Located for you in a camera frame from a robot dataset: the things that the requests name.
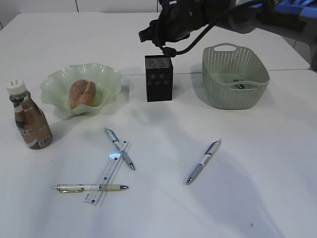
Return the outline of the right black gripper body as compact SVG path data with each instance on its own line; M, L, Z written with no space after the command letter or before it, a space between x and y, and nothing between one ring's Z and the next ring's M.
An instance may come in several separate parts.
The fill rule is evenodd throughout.
M156 47L176 43L206 24L202 0L160 0L159 4L158 19L138 33L141 42L151 41Z

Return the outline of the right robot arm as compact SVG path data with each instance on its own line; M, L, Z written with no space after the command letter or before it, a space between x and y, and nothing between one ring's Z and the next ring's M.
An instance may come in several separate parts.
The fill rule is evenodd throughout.
M139 32L141 42L152 41L160 49L167 42L204 31L179 54L191 50L214 26L240 34L255 28L314 45L317 42L315 0L161 0L161 13Z

